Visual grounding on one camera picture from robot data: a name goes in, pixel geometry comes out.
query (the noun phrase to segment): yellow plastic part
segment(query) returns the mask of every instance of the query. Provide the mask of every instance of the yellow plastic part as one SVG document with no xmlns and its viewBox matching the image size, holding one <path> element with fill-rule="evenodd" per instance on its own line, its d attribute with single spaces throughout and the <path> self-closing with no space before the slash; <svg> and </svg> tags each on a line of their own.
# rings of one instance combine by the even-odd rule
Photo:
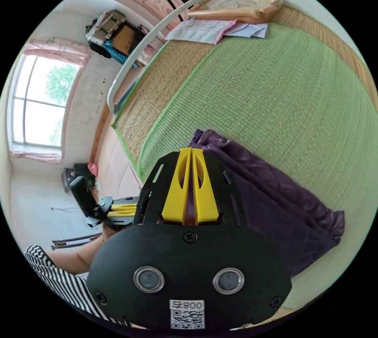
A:
<svg viewBox="0 0 378 338">
<path fill-rule="evenodd" d="M 219 212 L 211 187 L 204 152 L 202 149 L 192 149 L 192 156 L 193 202 L 196 225 L 217 221 Z"/>
<path fill-rule="evenodd" d="M 135 215 L 137 204 L 112 204 L 107 217 L 131 217 Z"/>
<path fill-rule="evenodd" d="M 161 214 L 165 221 L 184 224 L 189 189 L 189 169 L 192 148 L 180 149 L 176 169 L 170 185 L 167 199 Z M 180 182 L 184 177 L 183 187 Z"/>
</svg>

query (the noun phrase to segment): window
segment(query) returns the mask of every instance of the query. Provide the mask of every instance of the window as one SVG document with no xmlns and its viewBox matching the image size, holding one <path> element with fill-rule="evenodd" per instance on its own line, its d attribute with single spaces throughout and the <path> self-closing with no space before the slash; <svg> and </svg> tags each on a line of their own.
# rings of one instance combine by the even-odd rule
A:
<svg viewBox="0 0 378 338">
<path fill-rule="evenodd" d="M 45 57 L 24 57 L 13 94 L 15 144 L 61 148 L 65 108 L 79 68 Z"/>
</svg>

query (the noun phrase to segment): white bed frame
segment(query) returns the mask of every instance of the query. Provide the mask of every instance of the white bed frame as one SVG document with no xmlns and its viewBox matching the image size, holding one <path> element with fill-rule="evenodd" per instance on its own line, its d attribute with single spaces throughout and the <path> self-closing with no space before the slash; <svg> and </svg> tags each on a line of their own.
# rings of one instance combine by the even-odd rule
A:
<svg viewBox="0 0 378 338">
<path fill-rule="evenodd" d="M 163 20 L 161 20 L 135 47 L 134 51 L 132 51 L 131 55 L 127 58 L 126 62 L 122 66 L 121 70 L 118 72 L 117 76 L 115 77 L 112 86 L 109 89 L 107 95 L 107 105 L 109 106 L 110 112 L 115 115 L 117 105 L 114 104 L 114 97 L 117 94 L 122 81 L 124 80 L 128 71 L 133 67 L 133 64 L 137 60 L 137 58 L 141 55 L 143 50 L 146 46 L 160 33 L 162 29 L 166 27 L 166 25 L 172 20 L 178 17 L 182 12 L 190 8 L 191 6 L 199 3 L 202 0 L 189 0 L 188 2 L 184 3 L 171 13 L 169 13 Z"/>
</svg>

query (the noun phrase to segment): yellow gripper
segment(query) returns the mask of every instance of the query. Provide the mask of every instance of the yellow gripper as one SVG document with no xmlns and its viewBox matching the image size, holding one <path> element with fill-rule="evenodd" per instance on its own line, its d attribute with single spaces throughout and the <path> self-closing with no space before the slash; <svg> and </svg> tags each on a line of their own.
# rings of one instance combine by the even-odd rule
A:
<svg viewBox="0 0 378 338">
<path fill-rule="evenodd" d="M 219 213 L 204 153 L 202 149 L 194 148 L 183 148 L 180 150 L 172 183 L 163 208 L 162 217 L 165 221 L 184 224 L 188 201 L 191 160 L 195 224 L 198 225 L 201 223 L 217 221 Z"/>
</svg>

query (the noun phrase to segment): hand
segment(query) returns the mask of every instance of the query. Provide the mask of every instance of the hand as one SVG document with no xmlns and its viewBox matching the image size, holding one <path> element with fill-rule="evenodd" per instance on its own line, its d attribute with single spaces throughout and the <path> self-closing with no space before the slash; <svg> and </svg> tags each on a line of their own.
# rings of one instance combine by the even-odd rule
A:
<svg viewBox="0 0 378 338">
<path fill-rule="evenodd" d="M 104 241 L 108 240 L 111 236 L 115 235 L 117 232 L 124 230 L 127 228 L 126 225 L 118 225 L 120 227 L 118 230 L 114 230 L 108 225 L 107 223 L 102 223 L 102 238 Z"/>
</svg>

